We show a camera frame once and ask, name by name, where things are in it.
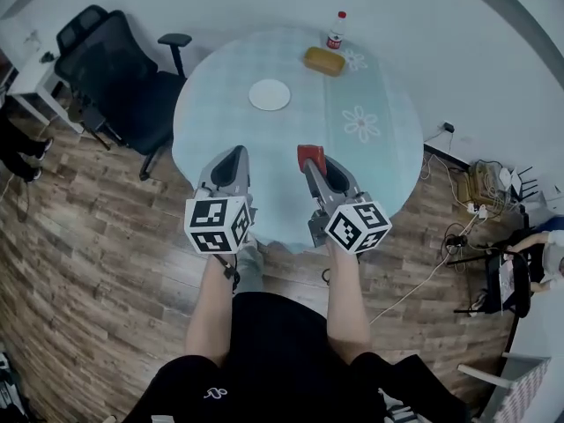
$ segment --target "white shoe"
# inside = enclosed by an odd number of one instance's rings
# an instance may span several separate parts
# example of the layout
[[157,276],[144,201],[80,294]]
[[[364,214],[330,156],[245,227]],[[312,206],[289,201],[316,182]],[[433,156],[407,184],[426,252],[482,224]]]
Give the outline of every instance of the white shoe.
[[37,179],[41,177],[41,174],[43,174],[43,170],[40,167],[38,167],[37,169],[35,169],[35,173],[33,174],[33,179],[30,181],[26,181],[26,183],[35,182]]
[[47,139],[47,141],[45,141],[45,147],[43,148],[43,153],[41,154],[41,156],[37,157],[39,161],[43,161],[43,159],[45,158],[45,154],[51,148],[52,145],[53,145],[53,138],[50,137]]
[[258,249],[258,242],[256,241],[255,237],[250,232],[247,232],[247,236],[245,237],[245,241],[241,245],[241,249],[245,249],[245,248]]
[[486,296],[487,296],[486,293],[481,293],[478,296],[478,298],[474,301],[474,303],[470,306],[470,310],[474,310],[473,312],[470,312],[468,314],[470,318],[473,318],[474,316],[478,316],[478,310],[480,310],[480,308],[484,305]]

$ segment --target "white table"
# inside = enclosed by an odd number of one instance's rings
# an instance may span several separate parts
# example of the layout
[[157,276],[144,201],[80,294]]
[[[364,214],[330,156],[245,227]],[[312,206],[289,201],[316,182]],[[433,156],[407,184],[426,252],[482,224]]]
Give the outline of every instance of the white table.
[[[251,232],[293,252],[313,246],[308,220],[317,208],[298,167],[297,145],[322,145],[389,216],[411,194],[423,157],[411,101],[377,58],[343,41],[347,64],[340,77],[303,65],[306,50],[321,47],[325,36],[281,27],[230,42],[192,72],[174,113],[173,158],[184,176],[196,184],[214,156],[245,145],[258,209]],[[250,104],[250,87],[264,78],[290,88],[286,107],[262,111]]]
[[[80,124],[71,122],[66,110],[59,105],[51,93],[45,88],[45,84],[48,80],[56,76],[54,72],[55,61],[51,63],[40,63],[41,57],[47,51],[47,49],[40,49],[27,60],[26,65],[19,71],[18,76],[11,84],[7,94],[17,100],[23,108],[45,125],[49,125],[49,119],[35,109],[24,97],[27,94],[34,93],[39,95],[73,130],[77,133],[82,133],[84,130],[83,127]],[[51,49],[50,51],[54,55],[58,55],[58,50]]]

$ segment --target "round table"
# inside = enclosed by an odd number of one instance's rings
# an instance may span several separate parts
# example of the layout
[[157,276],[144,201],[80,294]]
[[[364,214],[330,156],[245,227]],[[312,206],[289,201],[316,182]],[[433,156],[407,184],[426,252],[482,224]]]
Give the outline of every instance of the round table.
[[[339,77],[304,66],[306,50],[325,39],[325,33],[280,27],[230,42],[196,67],[174,112],[173,158],[184,176],[196,185],[220,152],[247,147],[257,208],[251,233],[292,252],[313,246],[308,221],[318,208],[298,166],[298,145],[322,145],[388,216],[411,194],[423,157],[412,103],[376,57],[343,41]],[[250,87],[265,78],[290,88],[290,102],[278,111],[249,101]]]

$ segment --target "black shirt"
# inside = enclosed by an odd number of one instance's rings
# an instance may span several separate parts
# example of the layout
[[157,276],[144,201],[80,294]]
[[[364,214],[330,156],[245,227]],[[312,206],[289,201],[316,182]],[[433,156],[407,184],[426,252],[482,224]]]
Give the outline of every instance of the black shirt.
[[[387,413],[380,388],[433,416],[433,422],[467,420],[464,403],[419,357],[392,366],[366,352],[347,366],[329,346],[326,324],[313,310],[282,296],[238,294],[230,353],[222,368],[200,356],[169,362],[124,422],[151,422],[152,415],[171,415],[175,423],[265,417],[264,412],[268,419],[309,413],[381,422]],[[435,409],[448,415],[434,415]]]

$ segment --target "bottle label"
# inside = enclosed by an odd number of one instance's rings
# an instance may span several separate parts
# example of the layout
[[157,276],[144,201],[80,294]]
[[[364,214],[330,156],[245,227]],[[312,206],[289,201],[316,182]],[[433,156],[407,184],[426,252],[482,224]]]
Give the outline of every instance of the bottle label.
[[342,40],[343,36],[340,34],[330,33],[329,36],[327,36],[327,47],[337,50],[341,47]]

